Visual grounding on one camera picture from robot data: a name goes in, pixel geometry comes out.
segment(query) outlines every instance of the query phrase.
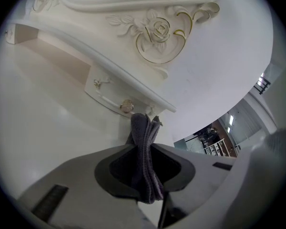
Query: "drawer knob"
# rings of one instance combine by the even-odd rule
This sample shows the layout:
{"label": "drawer knob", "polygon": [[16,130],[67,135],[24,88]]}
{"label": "drawer knob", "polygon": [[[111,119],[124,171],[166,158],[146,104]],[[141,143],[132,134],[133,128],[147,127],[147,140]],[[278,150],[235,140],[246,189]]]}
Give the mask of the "drawer knob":
{"label": "drawer knob", "polygon": [[130,113],[133,110],[133,103],[129,99],[124,100],[120,106],[120,109],[125,113]]}
{"label": "drawer knob", "polygon": [[110,78],[107,77],[105,81],[101,81],[100,79],[99,80],[94,79],[93,81],[93,84],[97,89],[100,89],[103,83],[110,83]]}

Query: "white vanity table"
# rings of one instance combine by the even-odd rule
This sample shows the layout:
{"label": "white vanity table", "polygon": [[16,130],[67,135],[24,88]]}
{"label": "white vanity table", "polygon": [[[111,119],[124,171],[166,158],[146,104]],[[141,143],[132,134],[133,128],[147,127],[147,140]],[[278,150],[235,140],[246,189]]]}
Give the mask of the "white vanity table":
{"label": "white vanity table", "polygon": [[194,26],[219,13],[212,1],[24,0],[6,38],[42,40],[88,64],[85,92],[121,115],[175,112],[161,86]]}

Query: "carved rose decoration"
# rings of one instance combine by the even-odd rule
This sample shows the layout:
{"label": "carved rose decoration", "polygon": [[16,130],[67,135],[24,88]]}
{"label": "carved rose decoration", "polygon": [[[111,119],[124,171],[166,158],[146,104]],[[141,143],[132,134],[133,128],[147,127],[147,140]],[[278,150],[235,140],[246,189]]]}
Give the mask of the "carved rose decoration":
{"label": "carved rose decoration", "polygon": [[155,67],[166,78],[167,70],[162,64],[168,63],[179,55],[185,46],[187,37],[196,23],[204,23],[219,13],[217,3],[208,2],[196,6],[193,15],[182,6],[171,6],[165,9],[169,21],[155,10],[148,10],[143,18],[130,15],[112,15],[106,17],[110,25],[117,27],[118,36],[128,32],[135,37],[134,44],[139,54]]}
{"label": "carved rose decoration", "polygon": [[170,24],[166,19],[158,17],[155,10],[148,10],[147,18],[138,19],[132,16],[109,16],[107,17],[109,24],[118,26],[118,35],[124,36],[130,31],[132,36],[138,34],[144,35],[141,46],[144,51],[155,47],[160,53],[166,49],[166,41],[170,37]]}

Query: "gray cloth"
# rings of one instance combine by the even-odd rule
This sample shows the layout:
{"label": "gray cloth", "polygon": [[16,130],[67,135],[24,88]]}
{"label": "gray cloth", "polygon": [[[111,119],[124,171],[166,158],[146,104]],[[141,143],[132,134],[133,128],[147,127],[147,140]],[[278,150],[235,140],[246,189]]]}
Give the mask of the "gray cloth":
{"label": "gray cloth", "polygon": [[158,116],[150,121],[147,115],[133,114],[131,133],[126,142],[138,146],[137,166],[132,178],[132,187],[140,192],[140,201],[146,204],[163,199],[163,185],[153,170],[151,155],[151,144],[156,139],[161,125]]}

